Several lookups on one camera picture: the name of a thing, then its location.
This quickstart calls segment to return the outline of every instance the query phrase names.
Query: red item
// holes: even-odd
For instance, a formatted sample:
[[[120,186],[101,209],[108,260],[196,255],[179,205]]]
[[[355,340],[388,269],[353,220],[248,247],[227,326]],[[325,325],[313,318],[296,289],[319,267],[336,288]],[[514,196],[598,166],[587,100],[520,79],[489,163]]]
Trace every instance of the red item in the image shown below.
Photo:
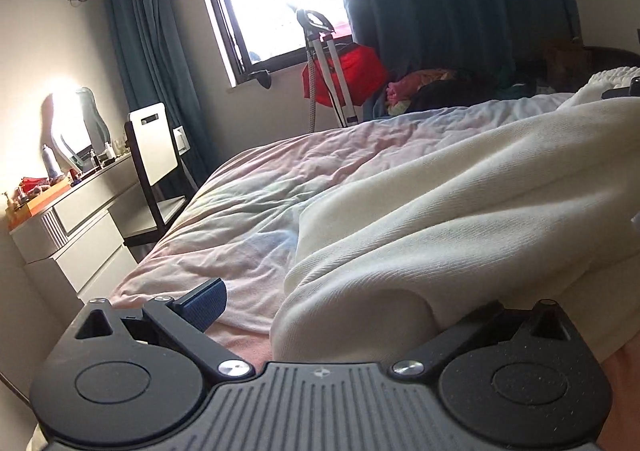
[[[44,186],[49,184],[48,178],[31,178],[28,176],[22,177],[20,180],[20,187],[25,193],[28,193],[36,186]]]
[[[374,49],[356,45],[354,48],[345,50],[344,52],[339,51],[338,56],[340,57],[340,65],[342,66],[344,79],[347,81],[347,87],[354,106],[362,106],[365,100],[388,81],[386,69],[378,59]],[[341,102],[344,102],[340,82],[338,82],[338,76],[334,71],[334,62],[330,56],[327,57],[327,62],[332,72],[331,76],[334,80],[335,89],[338,92],[338,98],[340,98]],[[317,59],[315,65],[316,102],[323,106],[331,107],[332,103],[331,97],[329,96],[329,89],[326,87],[324,79],[322,79],[322,72],[320,71],[320,64]],[[305,89],[305,97],[309,98],[308,65],[302,70],[302,84]]]

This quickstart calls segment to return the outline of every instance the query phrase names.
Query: black device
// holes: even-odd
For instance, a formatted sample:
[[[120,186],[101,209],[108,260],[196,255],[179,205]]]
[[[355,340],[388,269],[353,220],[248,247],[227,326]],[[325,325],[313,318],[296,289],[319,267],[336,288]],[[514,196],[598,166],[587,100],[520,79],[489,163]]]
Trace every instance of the black device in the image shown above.
[[[640,97],[640,77],[634,77],[631,79],[630,86],[614,88],[612,90],[607,90],[602,94],[602,98],[615,97]]]
[[[553,301],[490,303],[386,369],[262,373],[202,333],[225,306],[219,279],[142,309],[91,300],[31,386],[47,450],[598,449],[610,386]]]

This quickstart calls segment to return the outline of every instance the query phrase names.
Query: bedsheet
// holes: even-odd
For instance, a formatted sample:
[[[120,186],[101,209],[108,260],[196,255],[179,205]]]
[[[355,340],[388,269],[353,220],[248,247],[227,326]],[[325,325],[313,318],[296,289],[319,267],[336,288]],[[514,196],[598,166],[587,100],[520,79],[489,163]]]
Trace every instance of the bedsheet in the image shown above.
[[[179,297],[211,277],[228,304],[207,334],[258,368],[293,264],[300,213],[335,186],[364,179],[502,124],[555,110],[571,94],[412,113],[258,147],[220,167],[167,235],[119,285],[116,307]]]

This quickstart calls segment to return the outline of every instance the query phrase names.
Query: red bag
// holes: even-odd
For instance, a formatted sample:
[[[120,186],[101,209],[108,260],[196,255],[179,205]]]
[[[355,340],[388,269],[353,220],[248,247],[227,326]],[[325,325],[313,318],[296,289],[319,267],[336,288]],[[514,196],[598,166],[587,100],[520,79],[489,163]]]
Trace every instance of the red bag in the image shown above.
[[[388,74],[382,65],[374,49],[354,44],[354,47],[338,52],[340,65],[344,72],[344,79],[351,94],[354,106],[362,106],[373,93],[388,81]],[[334,80],[335,89],[341,102],[344,102],[338,76],[334,70],[334,62],[331,56],[327,57],[331,76]],[[331,97],[329,89],[326,87],[320,64],[315,60],[316,66],[316,102],[331,108]],[[302,70],[302,84],[305,89],[305,97],[309,98],[309,66]]]

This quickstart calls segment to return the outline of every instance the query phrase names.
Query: desk drawer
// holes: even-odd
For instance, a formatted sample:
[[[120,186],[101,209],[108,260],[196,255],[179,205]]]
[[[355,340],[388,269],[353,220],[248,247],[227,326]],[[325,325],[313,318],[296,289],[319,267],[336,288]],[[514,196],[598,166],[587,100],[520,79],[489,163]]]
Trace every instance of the desk drawer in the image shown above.
[[[85,304],[94,297],[109,297],[135,267],[136,260],[131,256],[129,249],[121,245],[100,272],[82,288],[78,297]]]
[[[82,232],[62,254],[54,257],[78,292],[121,245],[120,232],[107,213]]]
[[[111,202],[138,181],[133,159],[123,160],[103,169],[95,177],[83,182],[77,188],[53,205],[60,224],[67,234],[82,224],[95,211]]]

